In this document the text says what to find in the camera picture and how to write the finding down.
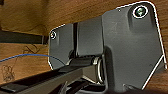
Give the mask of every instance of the screw head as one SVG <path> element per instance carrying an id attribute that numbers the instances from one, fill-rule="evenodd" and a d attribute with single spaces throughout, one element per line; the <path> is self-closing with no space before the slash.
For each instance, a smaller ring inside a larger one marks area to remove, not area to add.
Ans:
<path id="1" fill-rule="evenodd" d="M 148 8 L 146 6 L 138 6 L 133 10 L 133 16 L 135 18 L 143 18 L 148 13 Z"/>
<path id="2" fill-rule="evenodd" d="M 51 32 L 50 32 L 50 37 L 51 37 L 51 39 L 55 39 L 56 36 L 57 36 L 57 34 L 56 34 L 54 31 L 51 31 Z"/>

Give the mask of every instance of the black metal bracket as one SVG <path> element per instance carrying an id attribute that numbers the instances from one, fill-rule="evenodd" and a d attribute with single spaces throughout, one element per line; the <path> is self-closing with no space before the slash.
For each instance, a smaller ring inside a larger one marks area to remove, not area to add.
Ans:
<path id="1" fill-rule="evenodd" d="M 47 44 L 48 36 L 0 31 L 0 43 Z"/>

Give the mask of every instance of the gray plastic panel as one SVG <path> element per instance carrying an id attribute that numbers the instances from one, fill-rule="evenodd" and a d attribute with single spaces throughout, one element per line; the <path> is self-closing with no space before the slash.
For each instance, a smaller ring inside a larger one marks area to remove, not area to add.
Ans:
<path id="1" fill-rule="evenodd" d="M 73 24 L 67 24 L 63 27 L 53 29 L 55 31 L 56 38 L 50 37 L 49 54 L 54 56 L 65 64 L 69 61 L 69 53 L 73 50 Z M 57 69 L 63 66 L 59 61 L 49 58 L 49 63 L 52 69 Z"/>
<path id="2" fill-rule="evenodd" d="M 79 56 L 103 53 L 102 17 L 78 23 L 77 54 Z"/>
<path id="3" fill-rule="evenodd" d="M 140 5 L 148 8 L 148 14 L 137 19 L 132 12 Z M 125 6 L 103 14 L 104 46 L 110 49 L 108 53 L 112 56 L 105 60 L 109 73 L 107 81 L 114 80 L 107 82 L 109 89 L 123 92 L 124 84 L 143 89 L 160 58 L 163 59 L 155 16 L 149 3 Z"/>

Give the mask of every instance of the wooden surface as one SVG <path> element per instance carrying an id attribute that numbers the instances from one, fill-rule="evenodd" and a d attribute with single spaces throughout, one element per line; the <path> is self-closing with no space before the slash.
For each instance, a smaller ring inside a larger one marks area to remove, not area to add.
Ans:
<path id="1" fill-rule="evenodd" d="M 48 35 L 61 24 L 83 21 L 139 0 L 5 0 L 0 8 L 1 28 L 7 31 Z M 168 0 L 155 4 L 160 28 L 168 30 Z"/>
<path id="2" fill-rule="evenodd" d="M 83 21 L 136 1 L 138 0 L 5 0 L 5 4 L 0 8 L 0 25 L 7 31 L 48 35 L 51 29 L 61 24 Z M 168 56 L 168 0 L 150 1 L 157 9 L 163 44 Z M 0 59 L 22 54 L 23 50 L 28 50 L 26 46 L 33 52 L 41 49 L 38 54 L 48 54 L 48 46 L 45 45 L 35 47 L 27 44 L 0 44 Z M 49 71 L 47 59 L 29 56 L 1 63 L 0 83 L 6 82 L 3 79 L 3 65 L 14 66 L 12 73 L 14 72 L 16 80 Z M 168 71 L 155 74 L 147 89 L 168 92 Z"/>

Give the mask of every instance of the wire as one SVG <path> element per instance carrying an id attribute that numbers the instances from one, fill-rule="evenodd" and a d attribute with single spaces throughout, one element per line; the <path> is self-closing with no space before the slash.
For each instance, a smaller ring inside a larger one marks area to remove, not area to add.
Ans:
<path id="1" fill-rule="evenodd" d="M 15 55 L 15 56 L 11 56 L 11 57 L 2 59 L 2 60 L 0 60 L 0 62 L 6 61 L 6 60 L 9 60 L 9 59 L 12 59 L 12 58 L 16 58 L 16 57 L 21 57 L 21 56 L 45 56 L 45 57 L 51 57 L 51 58 L 54 58 L 54 59 L 58 60 L 58 61 L 61 62 L 63 65 L 65 65 L 60 59 L 55 58 L 55 57 L 53 57 L 53 56 L 49 56 L 49 55 L 43 55 L 43 54 L 19 54 L 19 55 Z"/>

